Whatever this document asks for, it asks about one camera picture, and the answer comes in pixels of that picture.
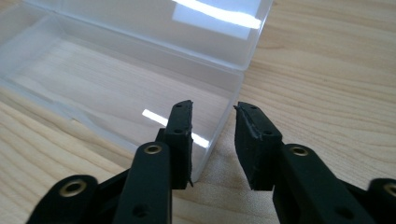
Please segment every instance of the wooden table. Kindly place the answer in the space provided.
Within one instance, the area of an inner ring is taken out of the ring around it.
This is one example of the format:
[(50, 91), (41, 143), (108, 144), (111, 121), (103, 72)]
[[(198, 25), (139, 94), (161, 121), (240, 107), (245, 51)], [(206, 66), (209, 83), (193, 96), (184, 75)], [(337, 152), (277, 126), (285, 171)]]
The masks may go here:
[[(129, 167), (132, 155), (77, 122), (3, 89), (0, 99), (0, 222), (24, 222), (66, 176), (104, 181)], [(396, 3), (275, 0), (239, 100), (347, 182), (366, 188), (373, 178), (396, 178)], [(174, 191), (174, 223), (278, 222), (272, 192), (248, 187), (234, 116), (194, 188)]]

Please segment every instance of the clear plastic box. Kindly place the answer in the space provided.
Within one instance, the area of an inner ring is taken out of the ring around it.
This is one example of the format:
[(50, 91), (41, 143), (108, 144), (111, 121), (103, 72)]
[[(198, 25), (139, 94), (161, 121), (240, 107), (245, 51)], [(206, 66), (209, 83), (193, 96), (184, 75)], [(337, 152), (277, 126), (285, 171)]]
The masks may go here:
[(192, 100), (196, 181), (271, 4), (25, 0), (0, 14), (0, 86), (131, 151)]

